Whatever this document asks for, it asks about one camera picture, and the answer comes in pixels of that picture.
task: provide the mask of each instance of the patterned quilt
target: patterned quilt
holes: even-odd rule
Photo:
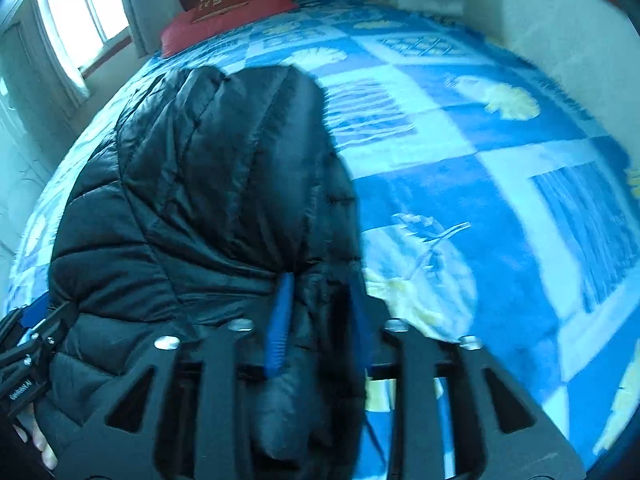
[[[69,151],[28,222],[4,312],[47,290],[65,202],[129,98],[175,67],[295,64],[326,90],[355,179],[370,294],[429,336],[480,336],[586,466],[640,396],[640,209],[616,141],[528,62],[453,23],[364,0],[151,58]],[[385,478],[393,384],[369,384],[357,478]],[[438,383],[438,391],[445,391]],[[453,475],[452,455],[445,457]]]

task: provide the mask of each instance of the pillow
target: pillow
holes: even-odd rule
[[[191,11],[191,23],[229,12],[248,3],[249,0],[200,0],[200,4]]]
[[[162,57],[178,54],[233,28],[297,8],[292,0],[249,0],[245,6],[201,21],[194,21],[198,7],[181,12],[162,33]]]

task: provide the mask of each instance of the blue bedspread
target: blue bedspread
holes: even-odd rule
[[[640,395],[640,210],[628,156],[535,67],[418,14],[307,0],[150,59],[44,190],[6,308],[47,290],[66,199],[135,92],[175,67],[278,63],[326,89],[326,124],[360,197],[369,293],[428,335],[480,336],[592,465]],[[392,389],[369,386],[373,432],[358,478],[385,477]]]

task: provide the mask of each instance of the screw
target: screw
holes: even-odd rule
[[[385,323],[385,330],[387,332],[407,332],[409,330],[409,326],[402,319],[389,319]]]
[[[156,339],[154,346],[159,350],[175,350],[180,346],[180,340],[172,335],[163,335]]]
[[[229,323],[229,330],[233,332],[251,332],[254,329],[254,322],[250,319],[241,317]]]
[[[479,350],[482,348],[482,340],[475,335],[465,335],[460,338],[460,347],[465,350]]]

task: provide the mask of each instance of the quilted fabric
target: quilted fabric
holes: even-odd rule
[[[336,298],[360,242],[323,106],[291,67],[180,70],[133,96],[79,175],[52,254],[52,304],[81,312],[36,405],[58,456],[159,334],[188,342],[247,316],[261,338],[293,272],[287,364],[252,385],[257,477],[352,476],[364,375],[341,350]]]

